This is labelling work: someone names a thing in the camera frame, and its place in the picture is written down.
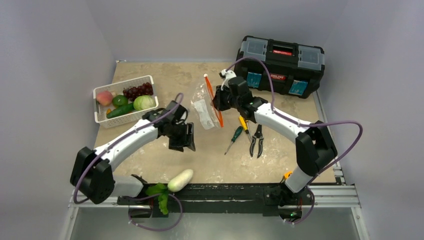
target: green screwdriver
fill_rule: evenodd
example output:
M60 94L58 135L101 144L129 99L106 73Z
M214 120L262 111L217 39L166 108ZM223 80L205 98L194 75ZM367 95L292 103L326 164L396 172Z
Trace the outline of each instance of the green screwdriver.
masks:
M226 155L228 153L228 150L230 150L231 145L233 145L233 143L240 136L240 134L242 134L242 132L243 132L243 127L242 126L237 127L237 129L235 130L234 136L232 136L232 138L231 138L231 143L229 144L228 148L226 149L224 155Z

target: gray floor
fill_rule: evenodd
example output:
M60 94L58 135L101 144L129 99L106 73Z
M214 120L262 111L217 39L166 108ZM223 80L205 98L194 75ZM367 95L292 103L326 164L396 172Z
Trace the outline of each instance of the gray floor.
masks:
M160 228L169 218L146 219L146 226ZM291 227L279 217L260 214L186 213L180 224L165 232L152 232L128 224L127 209L80 208L73 240L358 240L350 208L315 208L309 218Z

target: table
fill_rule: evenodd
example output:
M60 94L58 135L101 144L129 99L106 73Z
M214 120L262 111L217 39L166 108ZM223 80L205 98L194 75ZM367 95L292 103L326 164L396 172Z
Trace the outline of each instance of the table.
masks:
M151 75L159 99L159 107L184 93L183 106L190 107L197 84L204 81L206 73L212 86L220 85L218 73L227 68L230 62L119 62L116 65L113 83ZM254 96L271 101L268 91L252 90ZM302 120L316 122L319 119L314 98L301 99L294 96L275 95L275 106ZM148 143L129 156L114 172L115 175L141 175L150 183L167 183L185 169L193 169L191 183L274 183L282 179L284 173L296 166L295 145L284 136L263 127L263 153L260 158L249 154L249 139L243 132L224 155L236 128L240 125L239 113L235 109L222 112L224 128L205 130L197 113L191 111L188 122L194 122L194 142L196 151L185 149L178 152L168 149L168 138ZM113 128L100 126L94 147L101 146L116 138L135 122ZM250 123L252 134L257 125ZM323 172L315 183L334 183L332 169Z

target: clear plastic bag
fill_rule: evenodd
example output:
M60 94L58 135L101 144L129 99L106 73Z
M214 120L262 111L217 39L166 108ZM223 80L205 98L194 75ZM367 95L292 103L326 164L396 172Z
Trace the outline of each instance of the clear plastic bag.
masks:
M196 112L197 119L205 130L222 128L224 126L221 112L212 105L214 91L209 82L208 75L199 80L194 88L194 93L190 99L190 110Z

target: black toolbox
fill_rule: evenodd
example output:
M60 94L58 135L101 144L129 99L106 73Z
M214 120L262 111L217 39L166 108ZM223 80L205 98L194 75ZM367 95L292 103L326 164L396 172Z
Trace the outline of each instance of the black toolbox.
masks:
M319 46L245 36L237 60L242 57L261 60L269 70L274 92L282 95L306 99L320 87L324 75L324 50ZM259 62L242 60L234 66L234 72L246 79L249 87L271 91L267 73Z

